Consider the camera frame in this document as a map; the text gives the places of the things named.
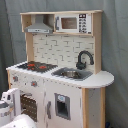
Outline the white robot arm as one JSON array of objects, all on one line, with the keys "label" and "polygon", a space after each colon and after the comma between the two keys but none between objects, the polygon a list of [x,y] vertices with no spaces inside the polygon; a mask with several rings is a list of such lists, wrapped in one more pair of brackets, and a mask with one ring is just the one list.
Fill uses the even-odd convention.
[{"label": "white robot arm", "polygon": [[21,113],[20,90],[9,89],[0,98],[0,128],[37,128],[35,122]]}]

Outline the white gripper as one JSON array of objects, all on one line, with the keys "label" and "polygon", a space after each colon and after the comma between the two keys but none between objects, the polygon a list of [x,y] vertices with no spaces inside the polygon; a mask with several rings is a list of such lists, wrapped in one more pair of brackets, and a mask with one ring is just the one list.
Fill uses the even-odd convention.
[{"label": "white gripper", "polygon": [[13,108],[13,111],[11,112],[12,116],[21,114],[20,90],[18,88],[12,88],[3,92],[2,100]]}]

